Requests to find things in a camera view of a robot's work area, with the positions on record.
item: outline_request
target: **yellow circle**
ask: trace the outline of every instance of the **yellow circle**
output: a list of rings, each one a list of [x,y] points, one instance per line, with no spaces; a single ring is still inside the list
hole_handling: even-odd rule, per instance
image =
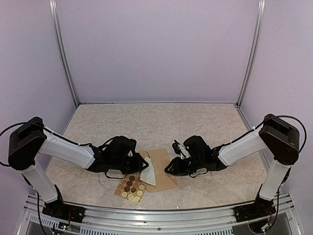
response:
[[[134,195],[133,195],[133,194],[128,194],[127,198],[128,198],[129,200],[131,200],[131,199],[134,198]]]
[[[139,185],[139,189],[140,189],[140,190],[145,190],[145,188],[146,188],[146,187],[145,187],[144,185]]]
[[[127,192],[122,192],[121,196],[124,198],[127,197]]]
[[[136,197],[134,197],[134,198],[132,199],[132,201],[134,201],[134,202],[139,202],[139,201],[140,201],[140,197],[136,196]]]
[[[141,190],[138,190],[137,193],[136,193],[138,196],[142,196],[143,195],[143,192]]]

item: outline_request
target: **beige table surface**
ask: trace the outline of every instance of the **beige table surface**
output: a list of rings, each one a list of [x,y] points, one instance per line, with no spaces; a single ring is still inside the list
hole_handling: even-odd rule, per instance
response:
[[[124,135],[137,140],[136,151],[166,148],[177,156],[173,140],[184,142],[200,135],[211,148],[234,140],[246,131],[231,104],[97,104],[80,105],[64,136],[80,143],[101,145]],[[104,173],[86,171],[53,158],[47,176],[65,201],[128,209],[191,209],[215,207],[253,200],[266,172],[258,154],[237,161],[227,169],[209,172],[195,179],[177,177],[179,188],[144,194],[140,203],[114,195],[119,180]],[[109,176],[120,173],[109,171]]]

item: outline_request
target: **metal corner bracket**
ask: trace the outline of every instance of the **metal corner bracket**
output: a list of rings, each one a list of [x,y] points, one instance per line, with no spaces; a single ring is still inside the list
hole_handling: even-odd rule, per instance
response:
[[[62,66],[65,72],[67,84],[70,90],[71,98],[74,102],[74,105],[76,108],[78,108],[80,102],[78,99],[78,95],[74,86],[74,82],[72,79],[72,76],[69,71],[69,66],[67,62],[67,57],[64,49],[64,44],[62,40],[62,34],[61,34],[61,27],[60,27],[60,21],[59,21],[59,16],[58,16],[58,8],[57,8],[57,2],[56,0],[49,0],[49,5],[50,5],[50,11],[51,11],[51,16],[52,16],[52,23],[53,23],[53,28],[55,32],[55,37],[59,49],[59,54],[62,62]]]
[[[258,13],[257,13],[257,18],[256,18],[256,23],[255,23],[254,34],[253,34],[252,46],[250,50],[250,56],[249,56],[248,64],[247,64],[246,71],[245,71],[244,81],[241,86],[241,90],[240,90],[238,101],[237,101],[237,105],[239,108],[241,107],[243,103],[246,90],[248,87],[248,83],[251,77],[251,72],[253,69],[253,64],[254,64],[254,60],[255,60],[258,44],[259,44],[259,39],[261,35],[261,28],[262,28],[264,11],[265,11],[265,1],[266,0],[259,0],[259,7],[258,7]]]

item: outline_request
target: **white wall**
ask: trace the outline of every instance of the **white wall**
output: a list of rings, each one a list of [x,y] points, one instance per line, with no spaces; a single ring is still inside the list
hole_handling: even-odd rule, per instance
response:
[[[236,102],[258,0],[66,0],[81,102]]]
[[[54,37],[47,0],[0,2],[0,131],[34,116],[63,132],[74,112]],[[0,138],[7,163],[9,133]],[[47,156],[41,156],[43,167]],[[12,235],[30,187],[0,166],[0,234]]]
[[[267,1],[258,52],[242,106],[251,125],[273,113],[298,117],[307,128],[307,145],[283,188],[291,194],[305,235],[313,231],[312,9],[311,0]],[[301,127],[295,125],[302,134]]]

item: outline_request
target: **brown paper bag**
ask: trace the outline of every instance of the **brown paper bag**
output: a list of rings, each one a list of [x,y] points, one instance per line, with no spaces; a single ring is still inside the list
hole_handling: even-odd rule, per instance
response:
[[[170,163],[166,148],[154,149],[140,152],[143,158],[151,158],[156,175],[156,186],[142,182],[148,192],[159,192],[162,190],[177,188],[178,183],[175,176],[167,174],[164,169]]]

